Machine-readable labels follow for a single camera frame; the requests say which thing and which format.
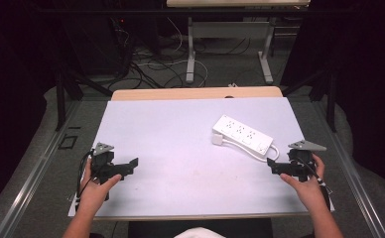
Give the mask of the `person's dark clothing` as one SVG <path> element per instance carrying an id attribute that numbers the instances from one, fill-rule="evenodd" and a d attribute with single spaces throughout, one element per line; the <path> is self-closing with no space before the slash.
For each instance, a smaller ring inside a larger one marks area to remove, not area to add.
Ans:
<path id="1" fill-rule="evenodd" d="M 128 238 L 174 238 L 192 228 L 206 228 L 225 238 L 273 238 L 270 218 L 132 221 Z"/>

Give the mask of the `white background desk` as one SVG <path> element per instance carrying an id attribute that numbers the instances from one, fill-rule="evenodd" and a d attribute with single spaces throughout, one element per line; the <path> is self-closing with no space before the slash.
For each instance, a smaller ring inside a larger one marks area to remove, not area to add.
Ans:
<path id="1" fill-rule="evenodd" d="M 306 7 L 311 0 L 167 0 L 167 6 L 181 10 L 298 10 Z M 258 53 L 263 79 L 266 83 L 273 83 L 273 76 L 267 61 L 271 42 L 274 37 L 276 18 L 265 17 L 264 21 L 227 20 L 233 13 L 222 14 L 222 21 L 215 19 L 201 21 L 197 17 L 188 17 L 188 44 L 189 57 L 187 65 L 186 82 L 193 83 L 195 49 L 193 43 L 198 38 L 220 38 L 220 39 L 260 39 L 264 41 L 263 49 Z"/>

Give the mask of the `aluminium floor rail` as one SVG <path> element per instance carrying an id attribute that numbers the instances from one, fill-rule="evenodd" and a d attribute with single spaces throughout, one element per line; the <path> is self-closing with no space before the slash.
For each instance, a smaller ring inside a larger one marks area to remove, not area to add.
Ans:
<path id="1" fill-rule="evenodd" d="M 35 194 L 40 182 L 43 179 L 45 172 L 47 171 L 50 163 L 52 162 L 53 155 L 58 149 L 60 141 L 64 138 L 65 129 L 75 115 L 80 105 L 80 101 L 71 102 L 69 104 L 66 121 L 63 126 L 53 134 L 45 151 L 39 156 L 34 167 L 29 173 L 25 183 L 20 191 L 17 193 L 11 207 L 9 208 L 4 219 L 0 223 L 0 238 L 12 238 L 12 235 L 23 216 L 27 206 L 29 205 L 33 195 Z"/>
<path id="2" fill-rule="evenodd" d="M 361 176 L 359 175 L 354 162 L 350 158 L 350 155 L 345 151 L 337 134 L 334 133 L 327 124 L 326 113 L 323 110 L 322 103 L 314 102 L 313 107 L 333 143 L 333 149 L 338 153 L 341 169 L 373 238 L 385 238 L 385 227 L 362 184 Z"/>

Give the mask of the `person's right hand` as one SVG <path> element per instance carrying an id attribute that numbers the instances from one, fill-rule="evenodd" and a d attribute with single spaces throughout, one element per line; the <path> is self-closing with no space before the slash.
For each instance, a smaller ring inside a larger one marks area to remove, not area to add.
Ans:
<path id="1" fill-rule="evenodd" d="M 310 214 L 318 213 L 322 210 L 329 211 L 316 177 L 311 177 L 305 182 L 300 182 L 286 174 L 280 174 L 280 178 L 296 191 L 300 201 Z"/>

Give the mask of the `white power strip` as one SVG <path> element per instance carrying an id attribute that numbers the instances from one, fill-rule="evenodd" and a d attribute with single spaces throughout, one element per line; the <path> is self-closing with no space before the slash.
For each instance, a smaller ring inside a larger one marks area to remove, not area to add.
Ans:
<path id="1" fill-rule="evenodd" d="M 263 159 L 270 149 L 273 138 L 226 115 L 222 115 L 212 127 L 224 139 L 235 142 L 255 156 Z"/>

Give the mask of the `wooden table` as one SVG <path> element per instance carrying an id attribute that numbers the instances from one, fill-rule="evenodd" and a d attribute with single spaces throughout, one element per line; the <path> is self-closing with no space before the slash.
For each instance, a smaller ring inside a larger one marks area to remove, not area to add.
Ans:
<path id="1" fill-rule="evenodd" d="M 127 100 L 178 100 L 178 99 L 212 99 L 243 97 L 282 97 L 277 86 L 245 87 L 204 87 L 204 88 L 160 88 L 160 89 L 121 89 L 116 90 L 112 101 Z"/>

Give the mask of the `white table sheet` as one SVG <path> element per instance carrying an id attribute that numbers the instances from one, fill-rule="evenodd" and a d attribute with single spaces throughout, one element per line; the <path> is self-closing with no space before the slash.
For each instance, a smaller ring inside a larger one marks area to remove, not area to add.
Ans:
<path id="1" fill-rule="evenodd" d="M 99 219 L 264 217 L 306 213 L 295 191 L 239 148 L 212 144 L 212 127 L 229 116 L 273 138 L 269 157 L 288 159 L 304 135 L 284 97 L 110 101 L 96 141 L 114 161 L 138 158 L 133 175 L 110 191 Z"/>

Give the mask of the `white cloth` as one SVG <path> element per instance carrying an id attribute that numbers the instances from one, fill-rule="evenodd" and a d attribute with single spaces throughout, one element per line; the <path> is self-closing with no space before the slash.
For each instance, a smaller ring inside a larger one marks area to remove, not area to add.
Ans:
<path id="1" fill-rule="evenodd" d="M 224 236 L 203 227 L 188 229 L 174 238 L 225 238 Z"/>

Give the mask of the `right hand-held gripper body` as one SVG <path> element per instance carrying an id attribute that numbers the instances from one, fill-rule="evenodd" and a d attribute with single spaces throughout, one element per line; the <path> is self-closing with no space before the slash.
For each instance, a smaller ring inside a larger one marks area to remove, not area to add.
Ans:
<path id="1" fill-rule="evenodd" d="M 289 148 L 289 163 L 282 168 L 281 174 L 296 177 L 299 181 L 307 181 L 310 176 L 316 174 L 313 152 L 325 151 L 326 147 L 307 140 L 301 140 L 290 144 Z"/>

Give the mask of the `black metal stand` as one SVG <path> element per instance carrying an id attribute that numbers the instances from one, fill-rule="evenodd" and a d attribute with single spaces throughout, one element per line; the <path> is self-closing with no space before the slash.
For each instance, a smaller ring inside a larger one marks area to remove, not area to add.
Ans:
<path id="1" fill-rule="evenodd" d="M 58 123 L 56 130 L 59 131 L 66 122 L 66 107 L 65 96 L 68 95 L 72 100 L 81 100 L 84 96 L 79 84 L 87 85 L 88 87 L 102 93 L 105 96 L 111 96 L 113 92 L 104 88 L 87 76 L 82 75 L 76 70 L 69 68 L 65 64 L 60 63 L 54 70 L 56 93 L 57 93 L 57 109 Z"/>
<path id="2" fill-rule="evenodd" d="M 295 92 L 306 84 L 313 83 L 313 89 L 310 91 L 309 98 L 311 101 L 321 101 L 324 95 L 327 96 L 325 121 L 332 132 L 336 132 L 335 128 L 335 99 L 337 89 L 337 71 L 326 67 L 305 77 L 293 85 L 282 89 L 284 96 Z"/>

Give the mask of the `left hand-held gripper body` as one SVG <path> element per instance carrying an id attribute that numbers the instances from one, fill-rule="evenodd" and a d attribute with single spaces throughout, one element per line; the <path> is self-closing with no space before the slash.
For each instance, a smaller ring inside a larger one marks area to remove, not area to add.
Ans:
<path id="1" fill-rule="evenodd" d="M 91 174 L 95 179 L 99 180 L 100 184 L 106 183 L 115 175 L 121 175 L 121 180 L 124 180 L 124 171 L 129 168 L 129 164 L 114 165 L 114 147 L 97 143 L 93 149 L 91 158 Z"/>

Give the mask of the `person's left hand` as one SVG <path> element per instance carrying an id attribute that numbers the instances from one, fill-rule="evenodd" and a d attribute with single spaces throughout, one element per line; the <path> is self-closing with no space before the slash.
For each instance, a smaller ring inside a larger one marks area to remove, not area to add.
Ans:
<path id="1" fill-rule="evenodd" d="M 92 218 L 105 201 L 108 191 L 120 179 L 121 175 L 115 175 L 104 184 L 96 183 L 91 177 L 91 159 L 88 159 L 80 182 L 80 202 L 76 216 Z"/>

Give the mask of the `dark computer cabinet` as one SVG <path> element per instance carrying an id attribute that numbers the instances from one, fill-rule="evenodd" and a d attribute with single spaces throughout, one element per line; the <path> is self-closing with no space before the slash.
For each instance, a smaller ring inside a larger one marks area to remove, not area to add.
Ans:
<path id="1" fill-rule="evenodd" d="M 113 18 L 64 18 L 63 25 L 84 74 L 125 76 L 128 73 L 134 39 Z"/>

